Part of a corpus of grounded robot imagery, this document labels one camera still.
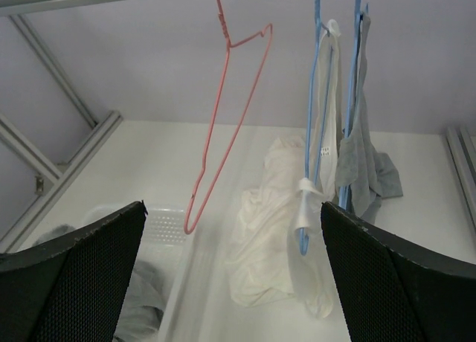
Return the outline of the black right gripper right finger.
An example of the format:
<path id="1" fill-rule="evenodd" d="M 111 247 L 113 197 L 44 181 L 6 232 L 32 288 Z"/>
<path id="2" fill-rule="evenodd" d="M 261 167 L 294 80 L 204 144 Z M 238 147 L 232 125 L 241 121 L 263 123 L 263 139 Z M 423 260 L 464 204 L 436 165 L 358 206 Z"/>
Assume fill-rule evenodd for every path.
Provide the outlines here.
<path id="1" fill-rule="evenodd" d="M 352 341 L 474 341 L 475 265 L 326 202 L 321 228 Z"/>

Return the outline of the white tank top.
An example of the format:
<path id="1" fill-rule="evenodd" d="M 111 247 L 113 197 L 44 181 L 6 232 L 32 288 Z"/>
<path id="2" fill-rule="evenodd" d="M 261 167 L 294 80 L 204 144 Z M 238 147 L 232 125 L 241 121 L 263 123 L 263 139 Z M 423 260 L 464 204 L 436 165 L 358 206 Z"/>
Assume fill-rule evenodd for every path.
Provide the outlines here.
<path id="1" fill-rule="evenodd" d="M 338 32 L 340 58 L 339 26 Z M 335 91 L 338 146 L 342 138 L 341 58 L 339 73 Z M 277 138 L 268 148 L 260 185 L 242 193 L 225 267 L 235 303 L 252 307 L 293 297 L 311 316 L 324 318 L 333 309 L 335 292 L 321 209 L 312 219 L 319 236 L 309 240 L 312 245 L 306 256 L 300 255 L 296 235 L 291 234 L 300 203 L 298 182 L 304 177 L 304 146 L 305 138 L 295 135 Z"/>

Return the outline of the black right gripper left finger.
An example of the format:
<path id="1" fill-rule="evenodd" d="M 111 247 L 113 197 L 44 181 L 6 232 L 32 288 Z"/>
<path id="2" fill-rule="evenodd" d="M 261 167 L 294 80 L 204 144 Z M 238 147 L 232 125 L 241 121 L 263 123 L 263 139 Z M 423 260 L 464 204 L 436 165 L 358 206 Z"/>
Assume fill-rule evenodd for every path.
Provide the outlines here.
<path id="1" fill-rule="evenodd" d="M 147 209 L 134 201 L 42 244 L 1 255 L 2 341 L 112 341 Z"/>

